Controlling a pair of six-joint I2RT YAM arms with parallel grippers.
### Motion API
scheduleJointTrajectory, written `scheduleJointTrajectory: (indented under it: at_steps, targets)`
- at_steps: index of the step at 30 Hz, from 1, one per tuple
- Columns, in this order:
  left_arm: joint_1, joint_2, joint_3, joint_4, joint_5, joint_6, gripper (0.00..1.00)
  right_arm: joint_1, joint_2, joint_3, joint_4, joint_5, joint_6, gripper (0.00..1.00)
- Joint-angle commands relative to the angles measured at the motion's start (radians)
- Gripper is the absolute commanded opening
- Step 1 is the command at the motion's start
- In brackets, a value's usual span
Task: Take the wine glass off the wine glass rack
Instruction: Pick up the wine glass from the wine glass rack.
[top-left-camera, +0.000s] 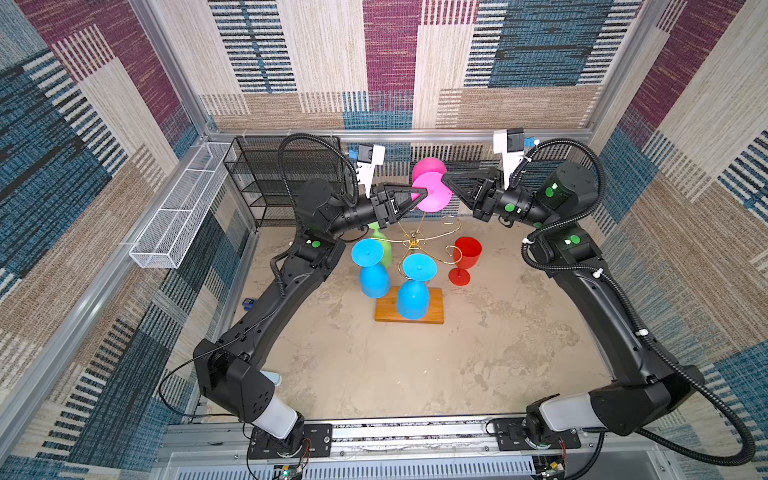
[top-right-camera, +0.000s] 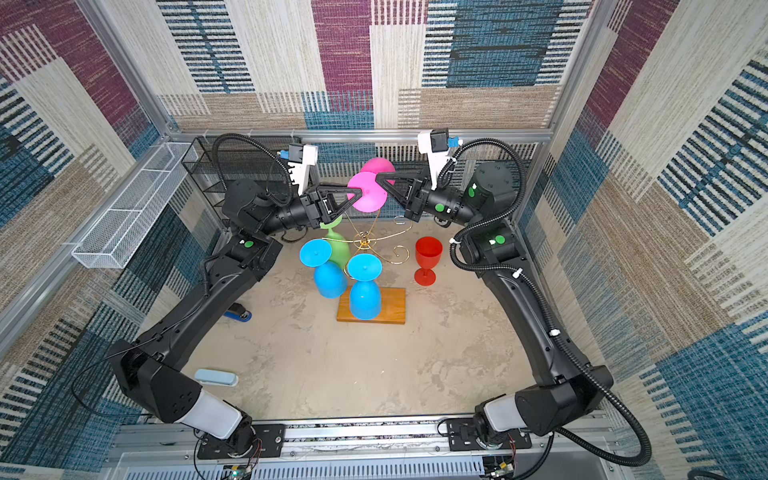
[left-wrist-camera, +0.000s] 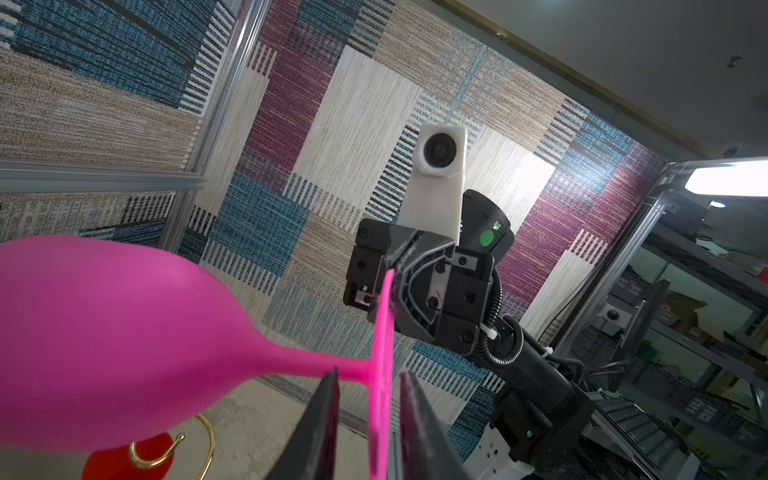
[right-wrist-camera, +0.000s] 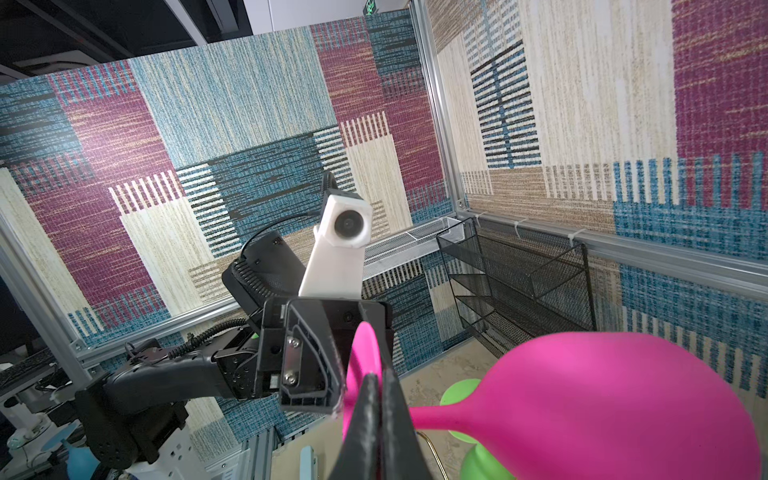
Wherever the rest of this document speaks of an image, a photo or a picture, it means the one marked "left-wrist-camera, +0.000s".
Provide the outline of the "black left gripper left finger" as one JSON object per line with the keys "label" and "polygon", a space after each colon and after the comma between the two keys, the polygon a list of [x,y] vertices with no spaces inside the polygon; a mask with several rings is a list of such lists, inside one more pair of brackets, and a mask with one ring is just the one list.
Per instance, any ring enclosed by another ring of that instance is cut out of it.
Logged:
{"label": "black left gripper left finger", "polygon": [[266,479],[333,479],[339,422],[338,371],[321,379]]}

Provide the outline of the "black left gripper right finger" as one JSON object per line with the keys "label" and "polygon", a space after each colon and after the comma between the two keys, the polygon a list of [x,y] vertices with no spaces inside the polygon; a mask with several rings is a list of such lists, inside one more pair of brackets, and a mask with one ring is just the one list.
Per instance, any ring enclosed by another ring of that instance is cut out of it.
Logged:
{"label": "black left gripper right finger", "polygon": [[416,375],[404,371],[399,378],[403,478],[469,480],[470,477],[440,428]]}

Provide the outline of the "magenta plastic wine glass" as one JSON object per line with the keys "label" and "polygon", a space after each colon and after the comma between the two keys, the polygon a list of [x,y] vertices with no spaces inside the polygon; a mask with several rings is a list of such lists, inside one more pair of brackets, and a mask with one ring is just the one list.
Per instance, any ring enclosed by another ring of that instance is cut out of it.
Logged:
{"label": "magenta plastic wine glass", "polygon": [[1,440],[81,452],[175,427],[263,375],[363,384],[369,475],[383,479],[393,377],[393,284],[374,298],[372,354],[355,360],[267,340],[232,292],[175,254],[73,236],[1,246]]}

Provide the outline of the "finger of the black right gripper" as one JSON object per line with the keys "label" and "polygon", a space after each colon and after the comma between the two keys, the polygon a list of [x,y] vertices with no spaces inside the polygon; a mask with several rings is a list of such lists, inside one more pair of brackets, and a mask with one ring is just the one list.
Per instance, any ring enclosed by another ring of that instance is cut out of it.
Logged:
{"label": "finger of the black right gripper", "polygon": [[398,327],[437,327],[444,306],[456,243],[414,230],[409,268],[395,271],[392,308]]}
{"label": "finger of the black right gripper", "polygon": [[413,245],[413,228],[364,218],[356,237],[356,273],[376,275],[381,265],[385,270],[404,272]]}

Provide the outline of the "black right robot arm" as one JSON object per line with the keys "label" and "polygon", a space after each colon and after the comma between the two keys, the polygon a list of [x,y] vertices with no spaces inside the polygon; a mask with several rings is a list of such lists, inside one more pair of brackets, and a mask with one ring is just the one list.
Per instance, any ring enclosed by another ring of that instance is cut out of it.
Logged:
{"label": "black right robot arm", "polygon": [[503,380],[466,467],[478,479],[535,479],[578,446],[595,410],[579,386],[583,365],[554,356],[501,312],[496,261],[512,247],[504,212],[475,190],[463,194],[460,236],[375,219],[360,222],[344,302],[370,312],[387,270],[394,329],[488,368]]}

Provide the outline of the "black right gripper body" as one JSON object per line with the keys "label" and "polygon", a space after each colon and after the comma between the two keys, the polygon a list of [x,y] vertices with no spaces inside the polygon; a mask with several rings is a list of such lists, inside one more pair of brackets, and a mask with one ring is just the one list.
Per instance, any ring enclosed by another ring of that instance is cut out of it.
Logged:
{"label": "black right gripper body", "polygon": [[384,298],[404,336],[446,350],[476,348],[493,285],[494,260],[443,235],[364,219],[343,302],[375,320]]}

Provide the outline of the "red plastic wine glass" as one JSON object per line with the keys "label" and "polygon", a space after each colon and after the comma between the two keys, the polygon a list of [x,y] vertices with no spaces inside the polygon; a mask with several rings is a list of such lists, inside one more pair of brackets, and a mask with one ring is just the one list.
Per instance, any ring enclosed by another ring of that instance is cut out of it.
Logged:
{"label": "red plastic wine glass", "polygon": [[[169,433],[162,433],[140,441],[136,450],[141,459],[155,460],[173,444]],[[129,446],[101,450],[92,453],[82,470],[83,480],[162,480],[168,475],[174,456],[153,469],[137,468],[130,460]]]}

